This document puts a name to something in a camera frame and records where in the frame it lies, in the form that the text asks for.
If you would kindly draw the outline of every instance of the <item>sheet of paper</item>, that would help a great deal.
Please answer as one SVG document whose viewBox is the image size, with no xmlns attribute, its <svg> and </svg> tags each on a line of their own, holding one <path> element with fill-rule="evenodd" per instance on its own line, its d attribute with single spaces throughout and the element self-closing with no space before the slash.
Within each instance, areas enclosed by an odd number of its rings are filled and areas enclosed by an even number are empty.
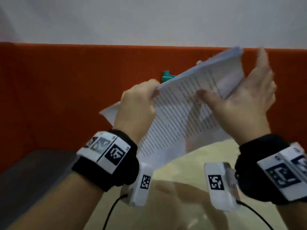
<svg viewBox="0 0 307 230">
<path fill-rule="evenodd" d="M 154 98 L 156 118 L 139 144 L 138 159 L 155 169 L 202 146 L 225 140 L 207 105 L 195 97 L 198 89 L 227 98 L 244 79 L 239 47 L 228 49 L 161 84 Z M 100 112 L 113 124 L 119 103 Z"/>
</svg>

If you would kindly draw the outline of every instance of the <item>qr code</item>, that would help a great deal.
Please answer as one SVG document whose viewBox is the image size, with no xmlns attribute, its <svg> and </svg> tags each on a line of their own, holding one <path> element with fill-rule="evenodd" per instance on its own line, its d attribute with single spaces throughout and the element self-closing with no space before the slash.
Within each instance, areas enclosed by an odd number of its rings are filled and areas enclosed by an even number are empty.
<svg viewBox="0 0 307 230">
<path fill-rule="evenodd" d="M 208 177 L 211 189 L 224 190 L 224 185 L 221 175 L 209 175 Z"/>
<path fill-rule="evenodd" d="M 295 164 L 297 168 L 307 176 L 307 159 L 304 155 L 292 159 L 291 162 Z"/>
<path fill-rule="evenodd" d="M 301 182 L 285 163 L 270 167 L 266 169 L 266 172 L 281 189 Z"/>
<path fill-rule="evenodd" d="M 121 159 L 125 156 L 125 154 L 126 153 L 121 150 L 116 144 L 113 144 L 113 146 L 106 152 L 104 157 L 107 158 L 114 165 L 118 165 Z"/>
<path fill-rule="evenodd" d="M 84 148 L 89 148 L 96 140 L 98 137 L 92 137 L 84 146 Z"/>
<path fill-rule="evenodd" d="M 149 187 L 149 183 L 150 183 L 150 176 L 147 176 L 147 175 L 143 175 L 143 178 L 142 178 L 142 182 L 141 182 L 141 189 L 148 189 Z"/>
<path fill-rule="evenodd" d="M 104 151 L 108 148 L 111 141 L 105 138 L 99 138 L 95 143 L 91 146 L 91 150 L 98 152 L 99 154 L 103 154 Z"/>
</svg>

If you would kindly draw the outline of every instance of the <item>white wall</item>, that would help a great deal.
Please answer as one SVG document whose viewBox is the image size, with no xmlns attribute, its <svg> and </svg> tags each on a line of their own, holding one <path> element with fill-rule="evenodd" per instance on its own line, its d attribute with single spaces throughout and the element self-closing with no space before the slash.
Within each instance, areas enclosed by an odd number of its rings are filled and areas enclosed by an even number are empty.
<svg viewBox="0 0 307 230">
<path fill-rule="evenodd" d="M 0 0 L 0 40 L 307 48 L 307 0 Z"/>
</svg>

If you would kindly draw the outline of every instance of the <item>person's left hand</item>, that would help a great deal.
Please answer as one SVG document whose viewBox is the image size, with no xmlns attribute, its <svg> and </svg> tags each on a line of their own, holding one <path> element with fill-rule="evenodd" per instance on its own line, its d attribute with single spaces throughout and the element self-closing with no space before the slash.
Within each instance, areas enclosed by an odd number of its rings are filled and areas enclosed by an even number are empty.
<svg viewBox="0 0 307 230">
<path fill-rule="evenodd" d="M 126 133 L 138 144 L 156 116 L 152 98 L 159 84 L 151 79 L 126 90 L 122 94 L 113 129 Z"/>
</svg>

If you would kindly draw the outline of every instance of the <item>orange sofa back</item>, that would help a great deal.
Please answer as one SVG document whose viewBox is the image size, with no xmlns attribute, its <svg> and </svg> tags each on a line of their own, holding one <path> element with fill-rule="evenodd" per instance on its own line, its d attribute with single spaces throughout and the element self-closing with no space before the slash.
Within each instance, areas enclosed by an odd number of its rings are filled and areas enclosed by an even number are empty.
<svg viewBox="0 0 307 230">
<path fill-rule="evenodd" d="M 0 43 L 0 171 L 37 148 L 77 150 L 110 124 L 98 112 L 164 70 L 178 75 L 224 48 Z M 272 131 L 307 147 L 307 50 L 268 49 L 278 86 Z M 256 49 L 245 49 L 248 74 Z"/>
</svg>

